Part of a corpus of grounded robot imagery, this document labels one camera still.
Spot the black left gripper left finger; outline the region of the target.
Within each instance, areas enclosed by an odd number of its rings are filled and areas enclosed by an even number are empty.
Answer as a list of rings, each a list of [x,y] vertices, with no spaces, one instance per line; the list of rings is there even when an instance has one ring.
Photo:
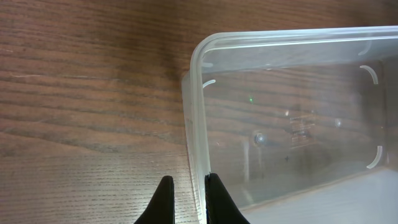
[[[134,224],[174,224],[175,198],[172,176],[163,176],[147,208]]]

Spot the clear plastic container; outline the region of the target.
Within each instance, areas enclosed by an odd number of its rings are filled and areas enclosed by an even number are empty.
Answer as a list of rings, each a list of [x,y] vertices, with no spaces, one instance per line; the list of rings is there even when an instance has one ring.
[[[397,222],[397,27],[225,32],[182,80],[193,192],[250,223]]]

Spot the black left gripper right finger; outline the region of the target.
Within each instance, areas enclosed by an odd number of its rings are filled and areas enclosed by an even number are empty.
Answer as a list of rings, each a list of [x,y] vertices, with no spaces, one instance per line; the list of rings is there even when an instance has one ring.
[[[207,224],[249,224],[216,173],[205,176]]]

